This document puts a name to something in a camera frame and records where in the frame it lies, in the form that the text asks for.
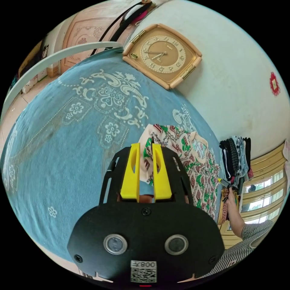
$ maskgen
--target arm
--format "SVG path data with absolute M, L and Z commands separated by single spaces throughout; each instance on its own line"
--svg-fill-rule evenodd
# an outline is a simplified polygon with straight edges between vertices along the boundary
M 232 189 L 229 189 L 229 198 L 226 200 L 227 204 L 227 212 L 229 215 L 230 220 L 230 226 L 232 228 L 233 233 L 241 238 L 242 237 L 242 231 L 245 226 L 245 222 L 243 218 L 241 217 L 239 210 L 237 209 L 236 203 L 235 203 L 235 196 L 232 191 Z

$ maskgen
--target striped shirt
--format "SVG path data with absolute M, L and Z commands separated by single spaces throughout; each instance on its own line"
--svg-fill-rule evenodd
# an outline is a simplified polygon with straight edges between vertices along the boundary
M 215 267 L 206 275 L 201 276 L 201 278 L 213 275 L 242 261 L 255 249 L 251 247 L 251 243 L 268 232 L 273 224 L 271 220 L 267 220 L 260 224 L 246 224 L 242 231 L 242 241 L 226 249 Z

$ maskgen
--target door panel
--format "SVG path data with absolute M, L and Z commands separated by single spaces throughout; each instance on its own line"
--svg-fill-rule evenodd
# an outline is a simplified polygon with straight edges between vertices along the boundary
M 80 11 L 73 21 L 71 22 L 64 41 L 62 49 L 71 47 L 78 44 L 83 44 L 87 42 L 99 41 L 105 30 L 109 25 L 125 10 L 130 8 L 135 1 L 118 1 L 110 0 L 103 3 L 99 3 L 92 7 L 89 7 L 83 11 Z M 117 21 L 113 27 L 109 30 L 107 35 L 104 37 L 103 41 L 108 41 L 115 31 L 119 27 L 121 20 Z M 124 44 L 128 36 L 136 29 L 135 25 L 129 25 L 128 28 L 118 39 L 118 42 Z M 68 70 L 70 67 L 76 63 L 89 57 L 90 51 L 84 51 L 82 53 L 77 53 L 70 57 L 61 60 L 61 73 Z

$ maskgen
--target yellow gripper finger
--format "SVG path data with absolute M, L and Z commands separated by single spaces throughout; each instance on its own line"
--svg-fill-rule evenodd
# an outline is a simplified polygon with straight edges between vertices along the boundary
M 140 143 L 131 145 L 128 162 L 121 188 L 122 199 L 135 199 L 139 202 L 140 185 Z
M 172 196 L 169 179 L 160 144 L 152 144 L 154 199 L 170 199 Z

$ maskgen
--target black cable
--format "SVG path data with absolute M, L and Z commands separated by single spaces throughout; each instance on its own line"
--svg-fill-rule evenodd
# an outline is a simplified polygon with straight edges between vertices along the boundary
M 118 16 L 112 23 L 111 25 L 106 29 L 106 31 L 103 33 L 103 35 L 101 36 L 101 38 L 99 39 L 99 41 L 102 41 L 103 38 L 106 36 L 106 34 L 108 33 L 108 31 L 112 28 L 112 26 L 126 13 L 128 13 L 133 7 L 137 6 L 137 5 L 141 5 L 142 2 L 139 2 L 135 5 L 133 5 L 132 7 L 130 7 L 128 10 L 126 10 L 125 12 L 123 12 L 120 16 Z M 114 35 L 112 36 L 112 38 L 109 41 L 117 41 L 119 39 L 119 37 L 121 36 L 121 34 L 124 32 L 124 30 L 127 28 L 127 26 L 134 20 L 136 19 L 138 16 L 140 16 L 143 12 L 145 12 L 150 6 L 151 6 L 152 2 L 143 5 L 142 7 L 140 7 L 140 9 L 138 9 L 137 11 L 135 11 L 132 15 L 130 15 L 128 17 L 128 19 L 126 19 L 122 25 L 120 25 L 120 27 L 117 29 L 117 31 L 114 33 Z M 94 49 L 93 52 L 91 53 L 90 56 L 94 55 L 97 49 Z

